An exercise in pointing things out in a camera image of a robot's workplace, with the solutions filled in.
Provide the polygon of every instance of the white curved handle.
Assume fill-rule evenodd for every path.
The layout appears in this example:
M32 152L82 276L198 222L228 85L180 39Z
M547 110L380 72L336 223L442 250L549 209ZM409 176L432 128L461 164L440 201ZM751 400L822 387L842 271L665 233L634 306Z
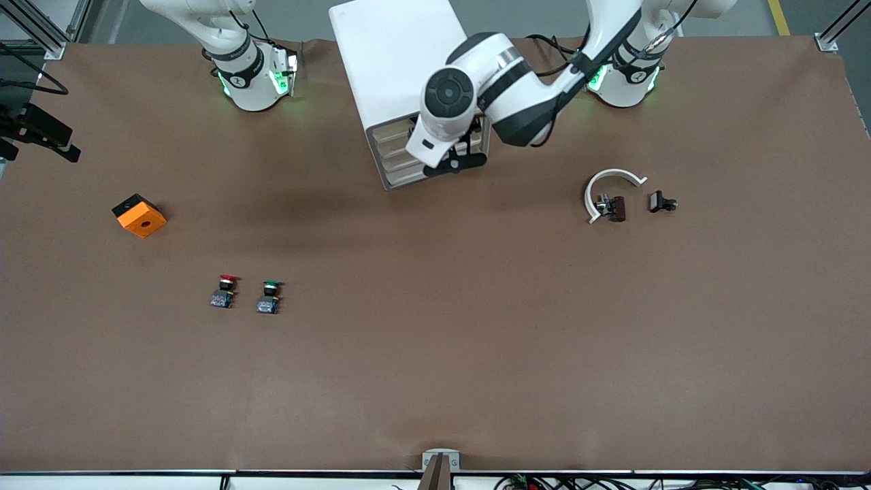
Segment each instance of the white curved handle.
M596 204L593 202L592 189L593 184L595 184L597 180L604 177L623 177L624 179L631 182L635 187L640 187L641 184L647 182L647 177L639 179L636 174L633 174L628 170L623 170L622 168L609 168L607 170L599 172L598 174L593 175L593 178L590 179L590 183L587 184L587 188L584 191L584 205L587 207L587 213L590 214L590 224L593 224L593 222L602 215L598 212L598 208L596 208Z

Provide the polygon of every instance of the metal post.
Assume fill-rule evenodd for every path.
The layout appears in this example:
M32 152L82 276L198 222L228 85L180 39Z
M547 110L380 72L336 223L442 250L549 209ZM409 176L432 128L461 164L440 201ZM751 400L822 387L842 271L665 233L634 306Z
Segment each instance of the metal post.
M871 0L854 0L853 3L844 10L841 15L832 22L822 33L815 33L817 47L820 51L835 52L838 51L838 44L835 42L838 36L850 26L859 16L865 13L871 7Z
M0 10L45 49L45 59L60 59L70 38L30 0L0 0Z

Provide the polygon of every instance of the orange and black block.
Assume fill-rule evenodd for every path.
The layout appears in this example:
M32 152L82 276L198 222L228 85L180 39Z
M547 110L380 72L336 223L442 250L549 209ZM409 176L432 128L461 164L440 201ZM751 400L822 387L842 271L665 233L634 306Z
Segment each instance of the orange and black block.
M140 238L146 238L166 224L160 211L139 194L130 196L111 211L125 230Z

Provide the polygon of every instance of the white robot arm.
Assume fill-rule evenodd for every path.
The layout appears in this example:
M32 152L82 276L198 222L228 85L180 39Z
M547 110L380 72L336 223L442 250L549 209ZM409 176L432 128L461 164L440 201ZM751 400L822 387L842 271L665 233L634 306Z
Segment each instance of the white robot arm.
M642 0L586 0L590 35L550 85L544 84L508 37L484 32L448 57L421 93L421 115L406 150L429 167L469 130L478 108L503 142L534 145L557 116L635 29Z
M197 38L218 67L224 92L240 109L268 109L293 90L295 54L255 41L233 18L251 13L255 0L140 1Z
M659 61L674 39L682 17L718 18L737 0L644 0L641 22L620 45L611 62L589 83L590 91L608 105L631 107L653 90Z

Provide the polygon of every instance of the yellow tape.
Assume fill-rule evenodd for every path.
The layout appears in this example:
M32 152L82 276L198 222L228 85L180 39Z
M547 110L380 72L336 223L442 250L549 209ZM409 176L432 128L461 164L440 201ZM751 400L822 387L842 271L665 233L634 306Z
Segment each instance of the yellow tape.
M771 15L774 17L774 25L777 26L777 33L781 36L789 36L787 18L783 16L783 9L780 7L780 0L768 0L768 8L771 9Z

